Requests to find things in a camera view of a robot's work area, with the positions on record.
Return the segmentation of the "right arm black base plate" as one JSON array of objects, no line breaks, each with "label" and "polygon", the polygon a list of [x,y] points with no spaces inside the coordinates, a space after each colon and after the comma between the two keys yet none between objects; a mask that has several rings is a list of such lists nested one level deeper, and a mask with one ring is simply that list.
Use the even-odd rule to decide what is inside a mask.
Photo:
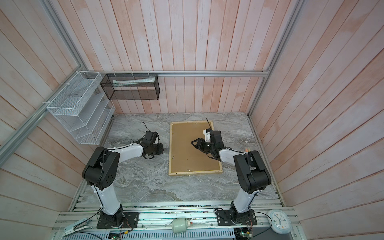
[{"label": "right arm black base plate", "polygon": [[214,213],[217,216],[217,222],[219,226],[255,226],[258,224],[255,212],[253,210],[249,210],[245,213],[237,213],[236,209],[224,210],[217,208],[214,210]]}]

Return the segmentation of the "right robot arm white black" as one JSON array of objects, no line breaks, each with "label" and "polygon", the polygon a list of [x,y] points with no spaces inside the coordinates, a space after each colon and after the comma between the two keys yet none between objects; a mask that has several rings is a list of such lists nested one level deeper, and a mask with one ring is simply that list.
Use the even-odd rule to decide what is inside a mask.
[{"label": "right robot arm white black", "polygon": [[206,129],[204,137],[191,141],[191,145],[210,159],[235,166],[241,189],[231,203],[232,219],[245,216],[254,198],[272,183],[271,175],[258,151],[239,151],[224,145],[221,131]]}]

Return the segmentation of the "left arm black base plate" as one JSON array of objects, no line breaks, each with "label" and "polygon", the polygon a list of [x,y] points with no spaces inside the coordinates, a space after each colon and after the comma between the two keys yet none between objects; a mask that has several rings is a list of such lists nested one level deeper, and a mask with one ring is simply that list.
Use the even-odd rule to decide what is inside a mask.
[{"label": "left arm black base plate", "polygon": [[140,213],[138,212],[116,212],[113,216],[101,212],[97,229],[134,229],[138,225],[139,216]]}]

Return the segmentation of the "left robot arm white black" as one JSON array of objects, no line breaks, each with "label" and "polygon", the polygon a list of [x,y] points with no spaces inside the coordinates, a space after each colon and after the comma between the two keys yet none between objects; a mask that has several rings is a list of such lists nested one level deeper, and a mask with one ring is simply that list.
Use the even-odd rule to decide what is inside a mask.
[{"label": "left robot arm white black", "polygon": [[141,139],[123,147],[96,148],[83,170],[82,177],[97,194],[104,214],[113,216],[121,208],[114,189],[119,164],[139,157],[150,160],[163,152],[159,134],[150,131],[146,131]]}]

